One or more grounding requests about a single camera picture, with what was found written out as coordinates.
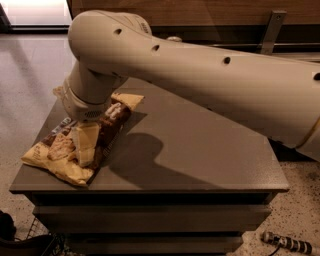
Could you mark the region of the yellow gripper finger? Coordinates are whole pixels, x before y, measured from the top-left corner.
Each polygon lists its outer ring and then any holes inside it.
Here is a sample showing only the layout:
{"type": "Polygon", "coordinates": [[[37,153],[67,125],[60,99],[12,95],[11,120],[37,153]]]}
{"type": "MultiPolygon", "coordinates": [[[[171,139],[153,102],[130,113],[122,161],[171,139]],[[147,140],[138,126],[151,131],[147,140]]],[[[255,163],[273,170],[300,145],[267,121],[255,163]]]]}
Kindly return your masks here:
{"type": "Polygon", "coordinates": [[[62,86],[57,86],[53,89],[53,94],[59,98],[59,99],[62,99],[63,98],[63,87],[62,86]]]}
{"type": "Polygon", "coordinates": [[[81,167],[90,165],[94,160],[95,147],[99,135],[96,122],[78,122],[72,128],[72,140],[76,148],[76,158],[81,167]]]}

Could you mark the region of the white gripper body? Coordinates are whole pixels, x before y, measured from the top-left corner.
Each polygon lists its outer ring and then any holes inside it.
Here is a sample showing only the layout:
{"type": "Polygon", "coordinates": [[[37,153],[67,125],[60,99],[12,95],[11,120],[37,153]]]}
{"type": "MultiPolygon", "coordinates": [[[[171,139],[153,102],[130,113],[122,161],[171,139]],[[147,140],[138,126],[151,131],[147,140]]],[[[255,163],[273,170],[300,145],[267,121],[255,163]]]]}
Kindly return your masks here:
{"type": "Polygon", "coordinates": [[[97,121],[111,104],[114,84],[114,77],[68,77],[63,83],[62,103],[65,111],[76,121],[97,121]]]}

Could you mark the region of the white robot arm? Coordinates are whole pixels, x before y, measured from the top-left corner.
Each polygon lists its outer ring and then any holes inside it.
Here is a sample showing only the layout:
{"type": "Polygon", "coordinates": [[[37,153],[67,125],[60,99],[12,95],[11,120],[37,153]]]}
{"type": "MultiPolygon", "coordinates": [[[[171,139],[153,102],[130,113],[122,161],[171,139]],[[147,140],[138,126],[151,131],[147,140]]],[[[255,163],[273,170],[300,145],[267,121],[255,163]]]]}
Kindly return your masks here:
{"type": "Polygon", "coordinates": [[[320,65],[160,39],[131,13],[90,10],[68,30],[76,62],[59,98],[95,121],[129,78],[159,86],[320,161],[320,65]]]}

